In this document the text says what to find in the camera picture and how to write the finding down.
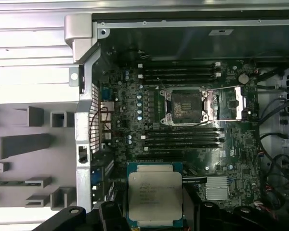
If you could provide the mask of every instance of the cpu socket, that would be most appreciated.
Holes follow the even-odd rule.
[[[167,88],[160,91],[165,97],[165,117],[168,126],[190,126],[216,119],[213,91],[202,88]]]

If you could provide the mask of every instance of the metal bracket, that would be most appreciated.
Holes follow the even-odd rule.
[[[97,44],[97,22],[92,22],[90,13],[70,14],[64,20],[65,42],[73,50],[73,62],[83,63]]]

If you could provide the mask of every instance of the black dimm slot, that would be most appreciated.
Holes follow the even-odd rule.
[[[157,70],[157,71],[144,71],[144,76],[151,76],[151,75],[180,75],[180,74],[208,74],[213,75],[214,71],[211,70]]]
[[[158,142],[206,142],[206,141],[215,141],[217,139],[211,138],[211,137],[166,137],[166,138],[152,138],[152,139],[146,139],[145,143],[158,143]]]
[[[151,80],[156,80],[159,78],[160,80],[206,80],[206,79],[215,79],[215,76],[212,75],[212,73],[208,73],[207,75],[205,74],[197,74],[197,73],[179,73],[179,74],[168,74],[168,75],[144,75],[144,80],[145,81],[151,81]]]
[[[166,146],[160,146],[160,147],[148,147],[149,151],[159,151],[159,150],[182,150],[182,149],[198,149],[198,148],[221,148],[219,144],[213,143],[213,144],[199,144],[199,145],[185,145],[185,146],[176,146],[172,147],[169,145]]]
[[[165,134],[173,134],[173,133],[184,133],[184,134],[191,134],[191,133],[199,133],[199,132],[205,132],[205,131],[225,131],[224,128],[197,128],[197,127],[193,127],[193,126],[189,126],[190,128],[193,128],[192,131],[188,131],[188,130],[184,130],[184,131],[180,131],[180,129],[185,129],[188,128],[188,126],[177,126],[175,128],[177,128],[176,130],[174,130],[174,127],[171,127],[169,129],[163,129],[163,130],[146,130],[145,133],[146,134],[151,134],[151,133],[162,133],[165,132]]]
[[[194,134],[181,134],[181,133],[172,133],[172,134],[146,134],[147,139],[151,138],[167,138],[168,136],[174,137],[174,138],[189,138],[189,137],[219,137],[219,133],[194,133]]]
[[[199,141],[171,141],[171,142],[145,142],[145,146],[188,146],[194,144],[203,144],[207,145],[210,143],[224,142],[223,139],[207,139],[207,140],[199,140]]]
[[[151,71],[169,71],[169,70],[212,70],[212,65],[195,65],[195,66],[144,66],[144,72]]]

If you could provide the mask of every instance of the chip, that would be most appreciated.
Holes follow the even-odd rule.
[[[175,124],[200,123],[202,120],[201,92],[198,90],[173,90],[171,109]]]
[[[243,169],[243,174],[245,174],[245,175],[248,175],[248,174],[250,174],[250,170],[249,169]]]

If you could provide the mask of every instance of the integrated circuit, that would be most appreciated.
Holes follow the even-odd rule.
[[[181,227],[183,191],[180,162],[128,163],[128,209],[131,227]]]

